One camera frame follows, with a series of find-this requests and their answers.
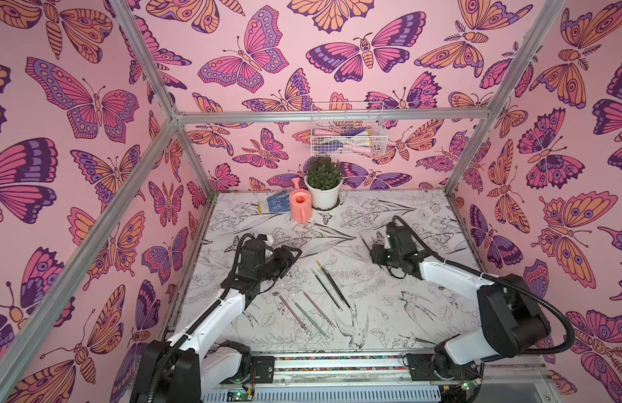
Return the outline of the green pencil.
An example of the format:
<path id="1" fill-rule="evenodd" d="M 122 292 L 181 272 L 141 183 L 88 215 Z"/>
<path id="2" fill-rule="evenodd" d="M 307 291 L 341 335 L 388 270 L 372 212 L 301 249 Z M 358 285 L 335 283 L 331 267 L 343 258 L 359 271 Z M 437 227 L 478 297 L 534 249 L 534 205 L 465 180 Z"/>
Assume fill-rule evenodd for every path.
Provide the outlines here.
<path id="1" fill-rule="evenodd" d="M 317 329 L 317 331 L 325 338 L 329 340 L 329 335 L 326 334 L 326 332 L 324 332 L 324 330 L 322 329 L 322 327 L 319 326 L 319 324 L 317 324 L 317 322 L 314 321 L 314 319 L 311 317 L 310 314 L 307 313 L 307 311 L 305 311 L 297 302 L 294 302 L 294 305 L 297 307 L 297 309 L 302 313 L 302 315 L 304 315 L 304 317 Z"/>

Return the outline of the brown pencil with yellow cap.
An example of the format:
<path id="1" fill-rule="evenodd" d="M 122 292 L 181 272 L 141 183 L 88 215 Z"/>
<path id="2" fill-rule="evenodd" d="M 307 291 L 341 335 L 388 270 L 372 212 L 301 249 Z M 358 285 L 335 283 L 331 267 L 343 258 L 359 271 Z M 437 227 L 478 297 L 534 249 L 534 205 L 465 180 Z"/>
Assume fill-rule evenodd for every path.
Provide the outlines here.
<path id="1" fill-rule="evenodd" d="M 316 260 L 316 264 L 319 267 L 319 269 L 324 273 L 324 275 L 328 279 L 330 285 L 332 285 L 332 287 L 334 288 L 334 290 L 335 290 L 336 294 L 338 295 L 339 299 L 341 300 L 341 302 L 343 302 L 344 305 L 346 305 L 346 307 L 351 311 L 352 310 L 351 304 L 349 304 L 349 302 L 345 298 L 343 292 L 341 291 L 341 289 L 339 289 L 338 284 L 336 283 L 336 281 L 332 277 L 331 273 L 329 273 L 326 270 L 326 268 L 324 268 L 324 266 L 318 260 Z"/>

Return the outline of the red pencil with clear cap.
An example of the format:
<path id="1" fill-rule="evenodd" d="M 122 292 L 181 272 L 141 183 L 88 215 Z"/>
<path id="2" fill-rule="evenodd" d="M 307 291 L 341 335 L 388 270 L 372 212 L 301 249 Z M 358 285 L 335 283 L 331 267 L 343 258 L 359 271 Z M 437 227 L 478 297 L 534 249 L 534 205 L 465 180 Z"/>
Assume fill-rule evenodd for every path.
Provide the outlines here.
<path id="1" fill-rule="evenodd" d="M 302 294 L 311 303 L 311 305 L 320 314 L 320 316 L 325 320 L 325 322 L 327 322 L 327 324 L 329 324 L 330 327 L 337 328 L 334 325 L 334 323 L 329 319 L 329 317 L 322 311 L 322 309 L 319 307 L 319 305 L 310 297 L 309 294 L 307 294 L 307 292 L 302 292 Z"/>

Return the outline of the blue pencil with clear cap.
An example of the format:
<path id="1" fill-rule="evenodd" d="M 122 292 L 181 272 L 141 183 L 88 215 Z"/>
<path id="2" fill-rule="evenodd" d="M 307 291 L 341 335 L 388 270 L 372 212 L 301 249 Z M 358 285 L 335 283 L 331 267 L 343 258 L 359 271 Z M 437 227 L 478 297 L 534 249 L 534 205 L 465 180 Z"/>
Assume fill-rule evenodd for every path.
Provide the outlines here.
<path id="1" fill-rule="evenodd" d="M 314 277 L 319 282 L 321 287 L 323 287 L 324 291 L 327 293 L 330 300 L 334 303 L 334 305 L 338 308 L 339 311 L 343 312 L 344 311 L 343 307 L 339 304 L 338 299 L 331 293 L 331 291 L 329 290 L 329 287 L 325 284 L 325 282 L 321 280 L 319 273 L 316 270 L 312 270 L 312 273 L 314 274 Z"/>

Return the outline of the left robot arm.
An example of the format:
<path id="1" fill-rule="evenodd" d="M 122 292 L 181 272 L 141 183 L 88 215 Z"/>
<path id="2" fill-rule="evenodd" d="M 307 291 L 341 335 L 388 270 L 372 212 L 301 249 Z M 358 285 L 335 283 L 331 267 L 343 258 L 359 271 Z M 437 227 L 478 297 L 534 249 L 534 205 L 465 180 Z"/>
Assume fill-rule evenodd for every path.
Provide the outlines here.
<path id="1" fill-rule="evenodd" d="M 244 234 L 213 301 L 183 330 L 146 348 L 130 401 L 200 402 L 224 381 L 244 383 L 254 376 L 249 347 L 217 340 L 260 295 L 262 284 L 277 283 L 301 255 L 299 248 L 273 247 L 267 235 Z"/>

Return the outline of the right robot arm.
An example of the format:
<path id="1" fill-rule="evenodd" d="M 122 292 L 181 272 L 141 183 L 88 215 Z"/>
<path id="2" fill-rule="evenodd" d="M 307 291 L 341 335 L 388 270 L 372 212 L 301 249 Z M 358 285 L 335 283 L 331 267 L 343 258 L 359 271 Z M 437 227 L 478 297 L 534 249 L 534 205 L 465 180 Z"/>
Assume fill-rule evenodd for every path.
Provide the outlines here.
<path id="1" fill-rule="evenodd" d="M 477 304 L 480 328 L 451 337 L 433 349 L 433 370 L 442 379 L 453 378 L 457 369 L 477 361 L 561 354 L 576 342 L 571 320 L 531 292 L 523 277 L 489 275 L 447 260 L 400 217 L 386 225 L 383 241 L 373 243 L 369 254 L 375 265 L 399 269 Z"/>

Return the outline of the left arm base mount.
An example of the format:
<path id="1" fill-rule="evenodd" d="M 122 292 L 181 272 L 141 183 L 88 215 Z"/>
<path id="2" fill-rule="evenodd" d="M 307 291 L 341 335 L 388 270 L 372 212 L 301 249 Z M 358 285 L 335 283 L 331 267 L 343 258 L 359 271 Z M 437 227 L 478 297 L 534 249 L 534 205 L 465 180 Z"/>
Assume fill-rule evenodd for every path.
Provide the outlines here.
<path id="1" fill-rule="evenodd" d="M 254 355 L 250 347 L 234 341 L 220 344 L 217 353 L 230 353 L 232 359 L 239 357 L 236 365 L 234 365 L 235 361 L 231 362 L 231 371 L 222 379 L 222 385 L 245 385 L 249 382 L 271 384 L 273 382 L 276 361 L 274 356 Z"/>

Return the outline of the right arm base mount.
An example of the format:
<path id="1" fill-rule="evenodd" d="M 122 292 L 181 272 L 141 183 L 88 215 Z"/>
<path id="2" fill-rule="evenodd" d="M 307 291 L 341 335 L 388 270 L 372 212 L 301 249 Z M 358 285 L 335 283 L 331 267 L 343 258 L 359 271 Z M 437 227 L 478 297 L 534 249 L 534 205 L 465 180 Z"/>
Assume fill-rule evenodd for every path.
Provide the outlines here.
<path id="1" fill-rule="evenodd" d="M 441 354 L 405 354 L 403 364 L 412 381 L 463 382 L 479 377 L 474 363 L 454 364 Z"/>

